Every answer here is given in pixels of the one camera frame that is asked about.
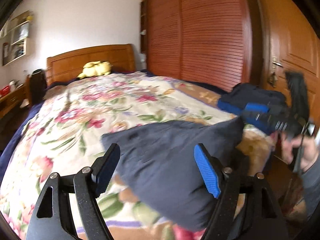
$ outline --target human hand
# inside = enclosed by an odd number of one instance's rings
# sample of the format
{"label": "human hand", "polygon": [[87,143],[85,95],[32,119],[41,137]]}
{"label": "human hand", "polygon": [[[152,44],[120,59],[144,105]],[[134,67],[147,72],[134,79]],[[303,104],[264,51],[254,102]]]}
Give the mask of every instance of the human hand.
{"label": "human hand", "polygon": [[[290,164],[293,161],[292,148],[299,147],[301,145],[301,140],[301,135],[289,141],[287,140],[287,135],[285,133],[281,134],[282,159],[284,162]],[[319,150],[315,139],[312,137],[305,136],[302,145],[304,146],[304,155],[301,159],[301,169],[303,172],[306,172],[316,162],[319,156]]]}

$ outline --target person's arm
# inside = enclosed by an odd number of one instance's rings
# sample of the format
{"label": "person's arm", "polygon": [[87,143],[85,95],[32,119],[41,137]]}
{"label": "person's arm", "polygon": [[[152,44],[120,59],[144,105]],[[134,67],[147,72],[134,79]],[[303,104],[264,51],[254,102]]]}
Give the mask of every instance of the person's arm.
{"label": "person's arm", "polygon": [[[282,135],[282,157],[290,164],[293,160],[292,148],[299,147],[301,137],[286,140],[286,135]],[[307,205],[308,218],[315,211],[320,202],[320,158],[319,149],[316,146],[314,138],[304,137],[302,145],[304,146],[304,155],[301,159],[301,176],[304,188],[304,199]]]}

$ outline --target dark blue bed sheet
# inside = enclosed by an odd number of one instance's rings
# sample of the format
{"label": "dark blue bed sheet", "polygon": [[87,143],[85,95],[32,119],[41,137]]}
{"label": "dark blue bed sheet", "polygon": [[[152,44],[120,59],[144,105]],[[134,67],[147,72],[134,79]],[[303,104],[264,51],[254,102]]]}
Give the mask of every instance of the dark blue bed sheet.
{"label": "dark blue bed sheet", "polygon": [[[151,73],[150,71],[143,69],[141,70],[141,72],[144,72],[147,74],[148,77],[154,77],[156,75],[154,75],[153,73]],[[74,78],[71,79],[67,82],[54,82],[52,83],[47,89],[51,89],[55,86],[67,86],[68,84],[79,80],[78,78]],[[192,84],[195,84],[197,86],[206,88],[208,90],[211,90],[215,93],[218,93],[220,95],[226,94],[227,92],[210,84],[206,84],[206,83],[201,83],[201,82],[192,82],[192,81],[186,81]],[[7,145],[7,147],[4,149],[4,152],[2,153],[1,157],[0,157],[0,184],[2,183],[3,177],[4,177],[4,173],[8,167],[8,164],[10,162],[11,156],[15,150],[15,148],[17,147],[19,141],[21,140],[21,133],[22,130],[24,128],[24,126],[29,122],[30,119],[34,118],[36,116],[36,114],[40,111],[40,108],[42,107],[44,102],[41,102],[37,105],[32,106],[32,108],[30,109],[29,115],[27,117],[27,119],[23,122],[23,124],[19,127],[19,129],[16,131],[16,133],[14,134],[14,136],[11,138],[9,144]]]}

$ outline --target wooden desk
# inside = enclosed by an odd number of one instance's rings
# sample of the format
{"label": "wooden desk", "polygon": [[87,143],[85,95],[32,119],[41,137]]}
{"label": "wooden desk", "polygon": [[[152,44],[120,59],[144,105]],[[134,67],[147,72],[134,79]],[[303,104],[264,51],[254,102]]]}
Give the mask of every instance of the wooden desk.
{"label": "wooden desk", "polygon": [[15,106],[20,104],[25,98],[27,98],[26,86],[22,85],[8,95],[0,98],[0,119],[9,113]]}

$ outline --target silver bolt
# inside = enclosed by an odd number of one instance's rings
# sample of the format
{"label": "silver bolt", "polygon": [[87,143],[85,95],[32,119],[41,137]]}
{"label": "silver bolt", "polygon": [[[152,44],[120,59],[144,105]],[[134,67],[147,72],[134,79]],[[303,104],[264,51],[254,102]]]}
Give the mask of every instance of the silver bolt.
{"label": "silver bolt", "polygon": [[232,173],[232,169],[230,167],[224,167],[222,170],[225,174],[231,174]]}
{"label": "silver bolt", "polygon": [[257,173],[257,178],[258,179],[264,179],[264,175],[262,173]]}
{"label": "silver bolt", "polygon": [[82,173],[89,173],[91,171],[91,168],[90,167],[84,167],[82,169]]}
{"label": "silver bolt", "polygon": [[58,173],[54,172],[50,174],[50,179],[55,179],[56,177],[58,177]]}

